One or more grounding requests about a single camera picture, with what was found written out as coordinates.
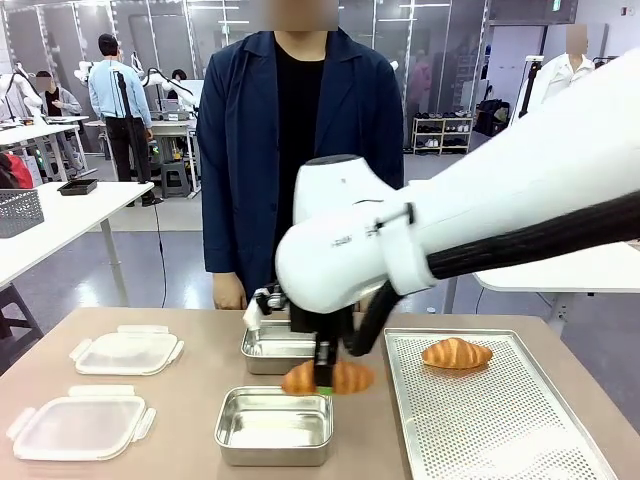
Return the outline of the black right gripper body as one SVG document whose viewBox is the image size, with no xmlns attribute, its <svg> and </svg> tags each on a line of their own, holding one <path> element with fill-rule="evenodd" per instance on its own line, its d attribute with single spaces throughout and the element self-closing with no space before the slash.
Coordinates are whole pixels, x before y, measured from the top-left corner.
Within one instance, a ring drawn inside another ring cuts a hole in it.
<svg viewBox="0 0 640 480">
<path fill-rule="evenodd" d="M 319 335 L 322 340 L 341 340 L 347 350 L 353 348 L 355 339 L 355 305 L 344 307 L 328 314 L 304 310 L 295 304 L 289 305 L 292 332 Z"/>
</svg>

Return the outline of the person's right hand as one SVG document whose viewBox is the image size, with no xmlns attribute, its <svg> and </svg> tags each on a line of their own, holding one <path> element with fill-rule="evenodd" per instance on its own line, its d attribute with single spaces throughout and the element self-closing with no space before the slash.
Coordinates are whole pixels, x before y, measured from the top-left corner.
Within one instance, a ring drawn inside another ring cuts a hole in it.
<svg viewBox="0 0 640 480">
<path fill-rule="evenodd" d="M 213 302 L 216 309 L 245 310 L 247 308 L 245 289 L 235 273 L 214 273 L 212 278 Z"/>
</svg>

